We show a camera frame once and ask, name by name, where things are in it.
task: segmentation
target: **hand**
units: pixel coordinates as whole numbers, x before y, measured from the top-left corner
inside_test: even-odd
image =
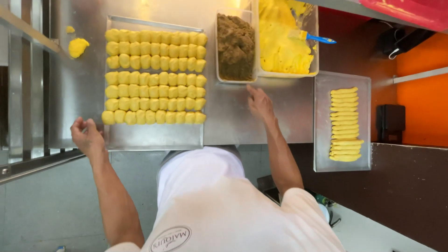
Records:
[[[274,115],[272,101],[267,94],[265,94],[261,88],[253,88],[249,84],[246,88],[251,95],[247,98],[247,101],[252,115],[261,120],[264,124],[275,121],[276,116]]]
[[[72,131],[73,142],[90,161],[102,160],[104,155],[108,155],[104,146],[103,132],[98,132],[92,119],[83,121],[82,117],[78,117],[70,130]]]

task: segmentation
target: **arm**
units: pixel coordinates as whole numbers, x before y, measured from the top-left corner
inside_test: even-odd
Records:
[[[109,244],[113,246],[133,242],[141,248],[145,239],[137,210],[109,162],[101,133],[92,119],[84,122],[81,117],[75,120],[70,129],[73,142],[89,158],[92,166],[104,233]]]
[[[271,99],[261,89],[247,85],[247,90],[251,94],[248,98],[251,113],[264,123],[271,174],[280,194],[293,187],[303,189],[299,167],[280,131]]]

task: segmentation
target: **orange wall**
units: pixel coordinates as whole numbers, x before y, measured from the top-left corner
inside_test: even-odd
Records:
[[[397,56],[398,76],[447,66],[447,34],[437,33]],[[448,74],[397,84],[397,101],[406,107],[403,143],[448,146]]]

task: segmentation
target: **person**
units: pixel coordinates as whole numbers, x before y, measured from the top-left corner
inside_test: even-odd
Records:
[[[345,251],[302,177],[263,90],[247,85],[249,108],[264,124],[281,206],[244,177],[235,148],[205,146],[169,154],[157,176],[158,211],[145,242],[134,203],[112,168],[92,119],[75,120],[73,142],[89,158],[107,251]]]

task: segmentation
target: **printed logo on shirt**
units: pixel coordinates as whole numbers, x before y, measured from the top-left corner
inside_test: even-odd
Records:
[[[168,252],[184,245],[191,236],[191,229],[187,226],[175,226],[163,231],[152,242],[151,252]]]

